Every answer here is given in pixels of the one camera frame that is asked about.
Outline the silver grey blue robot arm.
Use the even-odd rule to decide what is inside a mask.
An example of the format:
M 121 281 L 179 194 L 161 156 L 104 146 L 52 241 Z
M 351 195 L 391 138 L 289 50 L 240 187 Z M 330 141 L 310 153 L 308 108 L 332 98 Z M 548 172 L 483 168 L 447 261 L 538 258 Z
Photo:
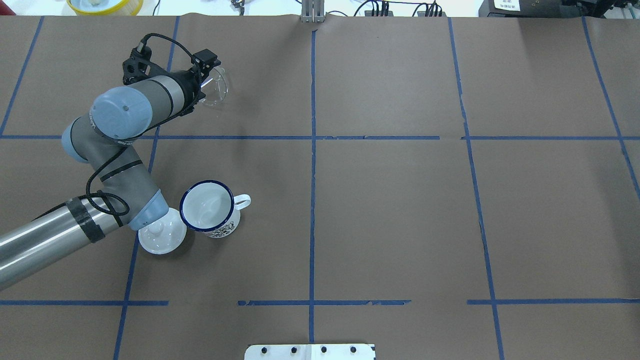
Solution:
M 162 191 L 134 149 L 144 133 L 194 111 L 202 84 L 221 61 L 211 50 L 169 71 L 139 44 L 122 64 L 123 84 L 99 95 L 62 133 L 67 155 L 93 173 L 84 194 L 1 237 L 1 288 L 7 289 L 121 227 L 141 230 L 169 212 Z

